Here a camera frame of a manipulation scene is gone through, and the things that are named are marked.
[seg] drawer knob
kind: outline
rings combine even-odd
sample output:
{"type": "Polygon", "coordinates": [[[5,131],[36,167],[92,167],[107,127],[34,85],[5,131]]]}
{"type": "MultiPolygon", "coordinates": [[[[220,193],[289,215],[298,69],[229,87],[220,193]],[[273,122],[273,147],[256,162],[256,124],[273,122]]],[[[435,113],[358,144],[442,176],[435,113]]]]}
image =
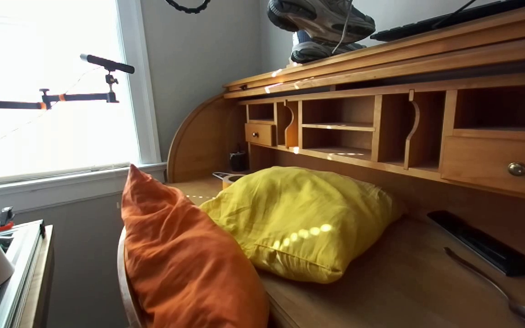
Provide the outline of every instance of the drawer knob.
{"type": "Polygon", "coordinates": [[[522,162],[510,162],[506,165],[506,171],[513,176],[522,176],[525,175],[525,164],[522,162]]]}

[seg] black device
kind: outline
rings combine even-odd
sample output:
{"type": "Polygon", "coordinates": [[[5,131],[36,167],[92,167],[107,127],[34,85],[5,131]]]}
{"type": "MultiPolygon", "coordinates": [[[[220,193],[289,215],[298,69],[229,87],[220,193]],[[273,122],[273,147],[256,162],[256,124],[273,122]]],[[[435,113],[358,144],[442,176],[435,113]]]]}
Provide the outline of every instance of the black device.
{"type": "Polygon", "coordinates": [[[428,218],[470,247],[475,255],[501,269],[508,277],[525,275],[525,255],[501,240],[482,233],[480,229],[466,224],[462,218],[449,211],[429,211],[428,218]]]}
{"type": "Polygon", "coordinates": [[[132,65],[127,65],[127,63],[121,63],[121,62],[112,62],[112,60],[101,58],[101,56],[79,54],[79,58],[89,62],[89,63],[101,65],[107,71],[114,71],[116,69],[116,71],[123,71],[123,72],[129,72],[129,74],[134,72],[132,65]]]}
{"type": "Polygon", "coordinates": [[[227,154],[229,169],[231,171],[247,171],[247,153],[245,151],[233,151],[227,154]]]}
{"type": "Polygon", "coordinates": [[[459,11],[453,11],[448,14],[424,18],[424,20],[418,20],[413,23],[377,31],[377,32],[369,34],[369,38],[380,40],[380,42],[389,42],[389,40],[397,40],[397,38],[404,38],[404,36],[411,36],[411,34],[418,34],[418,32],[426,32],[426,31],[433,31],[433,29],[442,29],[442,27],[455,25],[460,21],[511,11],[517,7],[525,7],[525,0],[497,0],[497,1],[480,3],[475,7],[459,9],[459,11]]]}

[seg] black object on desk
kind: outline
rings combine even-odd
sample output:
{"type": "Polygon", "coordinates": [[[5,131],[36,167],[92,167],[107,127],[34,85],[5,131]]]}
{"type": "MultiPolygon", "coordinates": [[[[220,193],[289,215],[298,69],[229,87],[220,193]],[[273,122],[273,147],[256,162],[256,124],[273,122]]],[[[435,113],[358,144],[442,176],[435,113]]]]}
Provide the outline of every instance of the black object on desk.
{"type": "Polygon", "coordinates": [[[475,255],[501,269],[508,277],[525,275],[525,255],[513,247],[502,244],[501,240],[471,227],[459,216],[448,211],[429,211],[428,218],[439,224],[444,231],[470,247],[475,255]]]}
{"type": "Polygon", "coordinates": [[[413,23],[406,23],[406,25],[377,31],[369,38],[389,42],[389,40],[397,40],[397,38],[404,38],[404,36],[411,36],[411,34],[418,34],[418,32],[426,32],[426,31],[455,25],[455,23],[460,23],[460,21],[468,21],[468,20],[475,20],[475,18],[482,18],[482,16],[490,16],[490,14],[497,14],[497,12],[504,12],[504,11],[517,9],[517,7],[525,7],[525,0],[497,0],[497,1],[480,3],[480,5],[475,5],[475,7],[466,7],[466,9],[455,11],[455,12],[424,18],[424,20],[418,20],[418,21],[413,21],[413,23]]]}

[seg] pillow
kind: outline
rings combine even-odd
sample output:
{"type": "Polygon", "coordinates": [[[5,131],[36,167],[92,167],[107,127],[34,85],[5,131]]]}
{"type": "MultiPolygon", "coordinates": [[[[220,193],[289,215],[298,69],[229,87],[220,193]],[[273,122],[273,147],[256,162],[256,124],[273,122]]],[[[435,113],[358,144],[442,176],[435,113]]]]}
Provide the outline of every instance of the pillow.
{"type": "Polygon", "coordinates": [[[327,284],[400,216],[380,187],[331,171],[267,167],[200,206],[260,269],[327,284]]]}
{"type": "Polygon", "coordinates": [[[129,165],[120,215],[125,273],[147,326],[265,326],[254,267],[180,189],[129,165]]]}

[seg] remote control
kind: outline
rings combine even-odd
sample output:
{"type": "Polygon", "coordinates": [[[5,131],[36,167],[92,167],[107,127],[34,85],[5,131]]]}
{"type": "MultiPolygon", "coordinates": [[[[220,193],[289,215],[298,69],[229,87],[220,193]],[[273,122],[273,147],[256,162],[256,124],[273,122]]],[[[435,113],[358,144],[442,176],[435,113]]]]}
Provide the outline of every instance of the remote control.
{"type": "Polygon", "coordinates": [[[525,275],[522,253],[482,233],[480,229],[471,227],[453,213],[439,209],[429,211],[428,216],[480,258],[501,269],[504,275],[525,275]]]}

